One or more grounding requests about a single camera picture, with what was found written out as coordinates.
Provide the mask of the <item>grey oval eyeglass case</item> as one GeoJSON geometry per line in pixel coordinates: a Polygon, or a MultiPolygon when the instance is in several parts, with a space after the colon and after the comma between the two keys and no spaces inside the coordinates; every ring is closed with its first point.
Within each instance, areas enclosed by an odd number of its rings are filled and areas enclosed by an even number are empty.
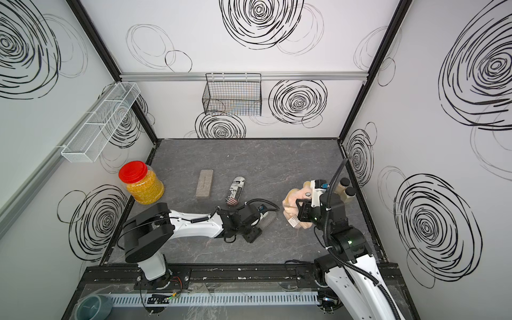
{"type": "Polygon", "coordinates": [[[275,221],[276,217],[277,213],[275,211],[268,211],[257,226],[260,229],[265,230],[275,221]]]}

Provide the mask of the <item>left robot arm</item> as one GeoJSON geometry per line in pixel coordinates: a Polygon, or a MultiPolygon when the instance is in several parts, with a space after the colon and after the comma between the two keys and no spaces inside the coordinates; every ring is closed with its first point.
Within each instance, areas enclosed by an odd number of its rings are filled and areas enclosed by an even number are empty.
{"type": "Polygon", "coordinates": [[[160,249],[171,239],[205,237],[225,242],[244,238],[253,243],[263,232],[270,208],[248,201],[234,210],[216,207],[211,213],[182,213],[157,203],[127,220],[120,238],[125,262],[136,263],[149,281],[167,273],[160,249]]]}

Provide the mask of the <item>grey rectangular eyeglass case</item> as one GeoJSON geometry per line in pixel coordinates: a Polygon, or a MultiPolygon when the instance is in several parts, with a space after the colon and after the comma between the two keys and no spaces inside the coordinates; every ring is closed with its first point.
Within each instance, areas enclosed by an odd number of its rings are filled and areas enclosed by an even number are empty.
{"type": "Polygon", "coordinates": [[[211,194],[213,185],[213,169],[202,169],[199,174],[195,196],[206,199],[211,194]]]}

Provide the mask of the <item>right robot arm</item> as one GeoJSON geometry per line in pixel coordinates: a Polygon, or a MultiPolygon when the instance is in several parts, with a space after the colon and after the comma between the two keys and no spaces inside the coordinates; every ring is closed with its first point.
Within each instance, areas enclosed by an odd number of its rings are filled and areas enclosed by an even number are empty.
{"type": "Polygon", "coordinates": [[[322,285],[332,290],[353,319],[403,319],[360,230],[349,225],[345,204],[325,189],[296,201],[298,219],[323,232],[327,255],[315,260],[322,285]]]}

